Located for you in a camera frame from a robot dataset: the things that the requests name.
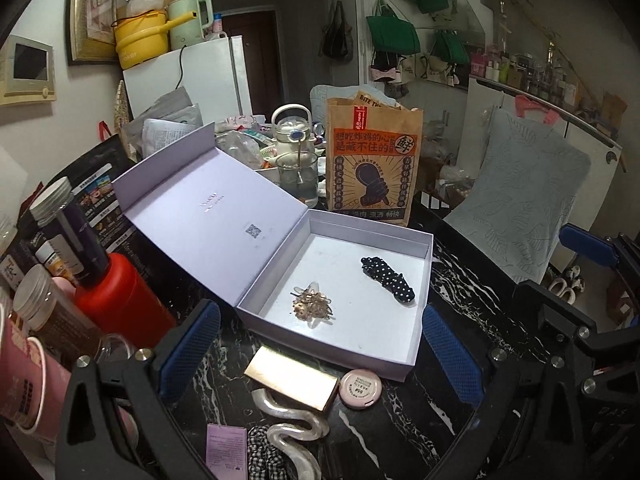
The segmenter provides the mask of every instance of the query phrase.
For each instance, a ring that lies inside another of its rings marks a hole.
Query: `purple card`
[[[246,480],[246,428],[209,424],[207,467],[218,480]]]

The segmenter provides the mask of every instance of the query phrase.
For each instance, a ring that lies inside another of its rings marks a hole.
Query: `red sticker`
[[[353,129],[364,130],[367,127],[367,107],[356,106],[353,108]]]

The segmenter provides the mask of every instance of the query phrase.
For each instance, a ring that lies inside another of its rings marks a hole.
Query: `yellow pot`
[[[151,10],[142,16],[126,18],[114,30],[116,52],[123,70],[147,59],[169,52],[167,32],[197,17],[195,12],[185,12],[174,20],[166,20],[164,10]]]

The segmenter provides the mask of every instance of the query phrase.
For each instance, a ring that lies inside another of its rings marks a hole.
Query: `pink hanger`
[[[555,110],[550,110],[537,101],[532,101],[524,95],[516,96],[516,115],[518,117],[524,117],[524,112],[527,110],[541,110],[546,112],[545,124],[554,124],[559,118],[560,114]]]

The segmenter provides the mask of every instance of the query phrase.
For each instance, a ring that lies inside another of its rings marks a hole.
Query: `brown door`
[[[242,36],[252,109],[270,120],[283,104],[276,13],[266,10],[224,16],[222,24],[229,36]]]

